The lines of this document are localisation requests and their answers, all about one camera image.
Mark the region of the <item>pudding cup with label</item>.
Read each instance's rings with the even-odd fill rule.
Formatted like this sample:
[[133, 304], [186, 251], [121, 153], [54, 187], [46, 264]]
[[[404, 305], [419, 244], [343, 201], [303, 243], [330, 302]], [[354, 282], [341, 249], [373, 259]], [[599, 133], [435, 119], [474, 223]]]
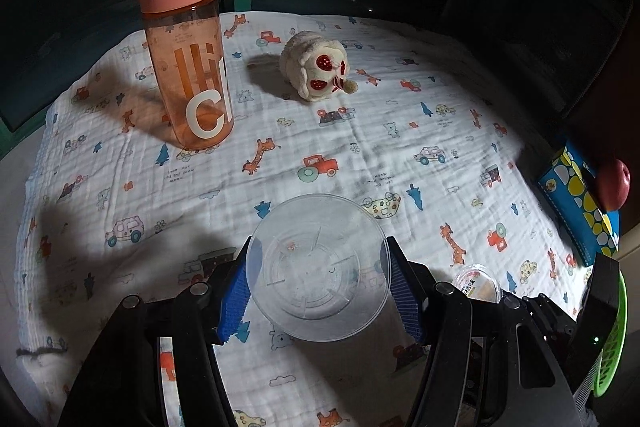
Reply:
[[457, 271], [452, 285], [469, 299], [499, 303], [502, 289], [484, 265], [465, 265]]

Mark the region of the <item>cream plush sheep toy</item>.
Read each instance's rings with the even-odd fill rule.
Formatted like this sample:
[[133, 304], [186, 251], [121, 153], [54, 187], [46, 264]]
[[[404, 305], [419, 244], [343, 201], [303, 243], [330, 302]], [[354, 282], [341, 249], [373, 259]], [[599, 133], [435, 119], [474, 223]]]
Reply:
[[337, 92], [352, 95], [358, 91], [355, 80], [348, 79], [345, 47], [320, 33], [302, 31], [293, 35], [281, 52], [279, 69], [297, 95], [307, 102], [331, 98]]

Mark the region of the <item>orange transparent water bottle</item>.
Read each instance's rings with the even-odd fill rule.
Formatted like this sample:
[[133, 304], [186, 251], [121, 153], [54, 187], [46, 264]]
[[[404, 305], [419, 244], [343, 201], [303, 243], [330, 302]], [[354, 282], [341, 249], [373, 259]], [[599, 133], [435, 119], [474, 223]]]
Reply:
[[216, 147], [234, 118], [218, 0], [139, 0], [160, 95], [186, 150]]

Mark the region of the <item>green plastic basket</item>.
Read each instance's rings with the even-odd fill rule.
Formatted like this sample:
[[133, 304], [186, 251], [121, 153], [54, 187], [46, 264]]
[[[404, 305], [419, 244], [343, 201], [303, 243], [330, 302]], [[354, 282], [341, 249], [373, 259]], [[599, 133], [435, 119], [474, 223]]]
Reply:
[[605, 395], [611, 386], [623, 355], [627, 333], [627, 288], [623, 273], [620, 273], [620, 288], [618, 289], [618, 310], [610, 335], [601, 351], [594, 377], [592, 391], [596, 398]]

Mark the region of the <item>red apple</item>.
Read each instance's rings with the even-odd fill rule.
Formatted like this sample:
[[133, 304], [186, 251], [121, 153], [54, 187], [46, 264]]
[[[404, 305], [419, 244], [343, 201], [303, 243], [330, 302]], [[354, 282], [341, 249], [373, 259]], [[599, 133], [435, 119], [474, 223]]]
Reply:
[[609, 161], [598, 170], [597, 189], [602, 208], [608, 212], [620, 210], [626, 202], [630, 188], [628, 167], [621, 161]]

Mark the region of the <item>blue yellow tissue box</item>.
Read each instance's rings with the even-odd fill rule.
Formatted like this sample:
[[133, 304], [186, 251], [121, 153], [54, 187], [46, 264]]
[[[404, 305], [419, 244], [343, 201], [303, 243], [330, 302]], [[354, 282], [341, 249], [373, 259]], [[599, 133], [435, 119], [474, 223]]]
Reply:
[[567, 228], [582, 265], [590, 267], [597, 254], [613, 257], [620, 249], [620, 213], [606, 212], [589, 189], [596, 172], [570, 141], [552, 158], [537, 184]]

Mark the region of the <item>clear plastic cup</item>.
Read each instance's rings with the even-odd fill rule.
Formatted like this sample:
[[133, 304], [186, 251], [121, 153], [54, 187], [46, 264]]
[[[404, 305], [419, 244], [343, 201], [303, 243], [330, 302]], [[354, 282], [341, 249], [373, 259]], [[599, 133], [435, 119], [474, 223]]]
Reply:
[[390, 297], [390, 247], [360, 205], [329, 194], [296, 196], [255, 229], [245, 257], [259, 311], [298, 340], [332, 343], [367, 329]]

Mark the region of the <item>white cartoon print cloth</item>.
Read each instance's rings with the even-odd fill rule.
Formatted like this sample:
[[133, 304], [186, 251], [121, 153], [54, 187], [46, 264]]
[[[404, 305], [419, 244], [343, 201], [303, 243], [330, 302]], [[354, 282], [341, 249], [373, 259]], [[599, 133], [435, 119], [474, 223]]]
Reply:
[[[364, 19], [250, 12], [221, 22], [235, 122], [219, 146], [178, 146], [139, 32], [48, 112], [15, 268], [17, 353], [46, 425], [122, 297], [178, 294], [204, 277], [206, 254], [239, 248], [302, 194], [380, 213], [439, 279], [484, 265], [503, 289], [578, 312], [589, 270], [535, 187], [547, 147], [464, 49]], [[342, 43], [357, 92], [297, 95], [279, 60], [302, 31]]]

